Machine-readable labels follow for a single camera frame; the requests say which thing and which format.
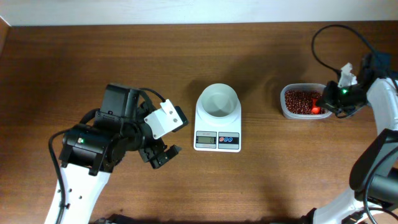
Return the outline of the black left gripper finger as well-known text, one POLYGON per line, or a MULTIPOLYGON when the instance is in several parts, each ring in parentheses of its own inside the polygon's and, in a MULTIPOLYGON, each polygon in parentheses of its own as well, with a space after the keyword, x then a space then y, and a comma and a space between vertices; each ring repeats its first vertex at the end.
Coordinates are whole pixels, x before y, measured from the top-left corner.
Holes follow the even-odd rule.
POLYGON ((150 160, 153 169, 158 169, 165 165, 169 160, 173 159, 182 150, 181 147, 173 145, 167 151, 162 151, 150 160))
POLYGON ((163 146, 152 146, 152 147, 145 147, 139 150, 139 154, 144 162, 159 162, 162 160, 166 160, 166 153, 164 152, 163 146))

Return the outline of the orange measuring scoop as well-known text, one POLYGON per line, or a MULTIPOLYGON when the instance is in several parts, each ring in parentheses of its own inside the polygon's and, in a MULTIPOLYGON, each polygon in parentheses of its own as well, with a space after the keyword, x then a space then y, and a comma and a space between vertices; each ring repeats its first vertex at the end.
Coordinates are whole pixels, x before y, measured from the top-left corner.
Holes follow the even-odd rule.
POLYGON ((312 99, 312 108, 311 108, 311 114, 319 114, 321 112, 321 108, 317 106, 317 99, 313 98, 312 99))

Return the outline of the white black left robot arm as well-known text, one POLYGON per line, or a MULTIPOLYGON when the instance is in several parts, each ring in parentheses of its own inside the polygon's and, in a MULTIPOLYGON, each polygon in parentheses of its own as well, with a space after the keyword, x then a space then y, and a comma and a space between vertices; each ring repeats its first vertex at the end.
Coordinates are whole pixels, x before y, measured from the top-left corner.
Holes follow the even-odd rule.
POLYGON ((137 151, 153 169, 181 151, 167 146, 162 136, 185 127, 187 117, 165 98, 156 108, 150 91, 110 83, 100 108, 50 137, 57 187, 46 223, 89 223, 100 193, 128 151, 137 151))

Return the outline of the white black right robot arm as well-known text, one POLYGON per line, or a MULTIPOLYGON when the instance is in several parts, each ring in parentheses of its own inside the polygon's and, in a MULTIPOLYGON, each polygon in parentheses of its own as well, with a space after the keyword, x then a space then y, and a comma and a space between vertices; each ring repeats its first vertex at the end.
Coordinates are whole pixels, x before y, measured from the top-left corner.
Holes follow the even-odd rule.
POLYGON ((356 79, 342 69, 338 82, 329 82, 317 105, 339 118, 364 106, 373 110, 377 137, 354 163, 349 189, 322 208, 313 208, 301 223, 374 223, 375 215, 396 218, 397 209, 397 72, 390 69, 391 56, 367 54, 356 79))

